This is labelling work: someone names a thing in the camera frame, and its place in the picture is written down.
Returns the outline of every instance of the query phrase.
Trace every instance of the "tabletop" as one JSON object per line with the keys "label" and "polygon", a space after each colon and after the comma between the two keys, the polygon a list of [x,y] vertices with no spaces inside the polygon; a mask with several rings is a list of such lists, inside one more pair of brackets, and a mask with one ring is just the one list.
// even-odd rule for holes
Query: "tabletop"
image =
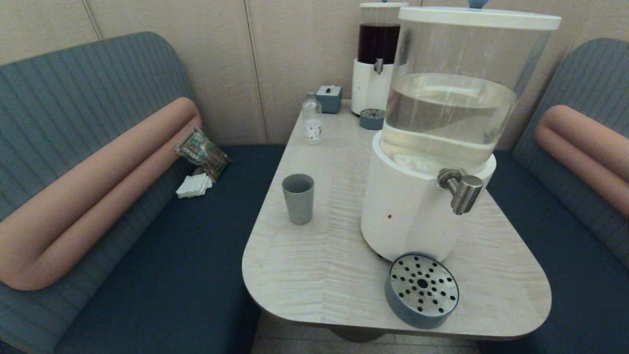
{"label": "tabletop", "polygon": [[[459,285],[457,308],[435,329],[397,318],[384,296],[391,263],[360,232],[376,131],[359,127],[349,100],[321,121],[322,140],[310,146],[297,120],[245,248],[243,278],[261,308],[311,326],[475,340],[518,338],[542,325],[552,301],[546,275],[487,191],[442,262]],[[289,221],[282,194],[293,173],[314,179],[313,219],[303,226]]]}

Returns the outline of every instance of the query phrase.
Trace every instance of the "drip tray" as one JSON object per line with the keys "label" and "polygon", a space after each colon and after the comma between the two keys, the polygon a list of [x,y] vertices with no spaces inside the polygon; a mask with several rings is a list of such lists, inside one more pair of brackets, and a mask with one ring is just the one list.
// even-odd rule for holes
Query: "drip tray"
{"label": "drip tray", "polygon": [[452,274],[419,253],[395,260],[384,292],[395,315],[417,328],[440,326],[459,303],[459,286]]}

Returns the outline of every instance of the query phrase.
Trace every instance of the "white napkin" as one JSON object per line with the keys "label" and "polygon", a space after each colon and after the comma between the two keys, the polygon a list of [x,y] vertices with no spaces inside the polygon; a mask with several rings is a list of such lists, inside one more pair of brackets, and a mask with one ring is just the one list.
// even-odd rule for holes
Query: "white napkin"
{"label": "white napkin", "polygon": [[194,176],[186,176],[186,179],[177,189],[177,197],[191,198],[205,195],[205,191],[212,187],[212,180],[205,173]]}

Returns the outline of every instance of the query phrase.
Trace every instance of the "dark liquid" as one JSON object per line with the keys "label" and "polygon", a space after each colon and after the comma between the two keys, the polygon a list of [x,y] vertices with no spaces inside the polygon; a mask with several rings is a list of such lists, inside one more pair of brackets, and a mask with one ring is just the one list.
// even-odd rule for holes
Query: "dark liquid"
{"label": "dark liquid", "polygon": [[393,64],[398,36],[399,25],[361,25],[358,61],[375,64],[377,58],[383,58],[385,64]]}

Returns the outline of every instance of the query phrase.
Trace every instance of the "small glass bottle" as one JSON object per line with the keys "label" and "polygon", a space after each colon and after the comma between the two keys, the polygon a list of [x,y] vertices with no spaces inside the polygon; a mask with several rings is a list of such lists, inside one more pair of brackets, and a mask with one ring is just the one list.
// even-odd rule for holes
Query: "small glass bottle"
{"label": "small glass bottle", "polygon": [[304,121],[304,140],[309,145],[319,144],[321,140],[321,103],[314,92],[308,93],[308,99],[301,105],[301,119]]}

